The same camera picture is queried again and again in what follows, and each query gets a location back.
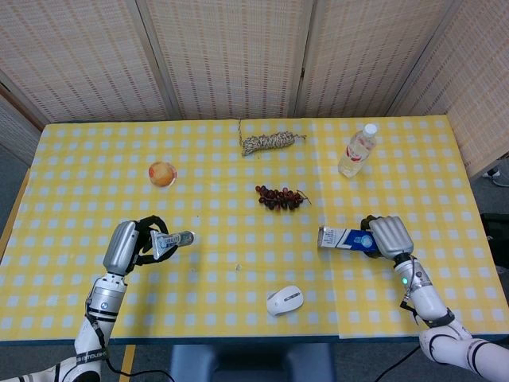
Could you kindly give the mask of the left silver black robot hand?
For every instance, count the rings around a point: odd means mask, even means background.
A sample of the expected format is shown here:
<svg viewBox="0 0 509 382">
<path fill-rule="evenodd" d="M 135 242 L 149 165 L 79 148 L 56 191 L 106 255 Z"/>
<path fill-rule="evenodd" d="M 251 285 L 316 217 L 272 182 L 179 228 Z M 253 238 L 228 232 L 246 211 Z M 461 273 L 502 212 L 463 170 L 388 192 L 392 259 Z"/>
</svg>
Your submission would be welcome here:
<svg viewBox="0 0 509 382">
<path fill-rule="evenodd" d="M 158 259 L 146 254 L 155 249 L 151 232 L 169 233 L 163 219 L 155 215 L 120 223 L 113 232 L 103 259 L 107 272 L 125 276 L 135 266 L 157 263 Z"/>
</svg>

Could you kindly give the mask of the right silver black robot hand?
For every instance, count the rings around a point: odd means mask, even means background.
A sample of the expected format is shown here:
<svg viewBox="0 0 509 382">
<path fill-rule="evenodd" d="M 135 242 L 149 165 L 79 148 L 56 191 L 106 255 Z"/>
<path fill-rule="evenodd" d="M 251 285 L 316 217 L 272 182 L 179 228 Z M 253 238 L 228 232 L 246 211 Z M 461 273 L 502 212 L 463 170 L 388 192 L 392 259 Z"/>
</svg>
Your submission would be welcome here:
<svg viewBox="0 0 509 382">
<path fill-rule="evenodd" d="M 400 217 L 370 215 L 361 221 L 360 228 L 373 235 L 377 247 L 376 251 L 364 252 L 368 257 L 383 257 L 396 264 L 410 260 L 414 243 Z"/>
</svg>

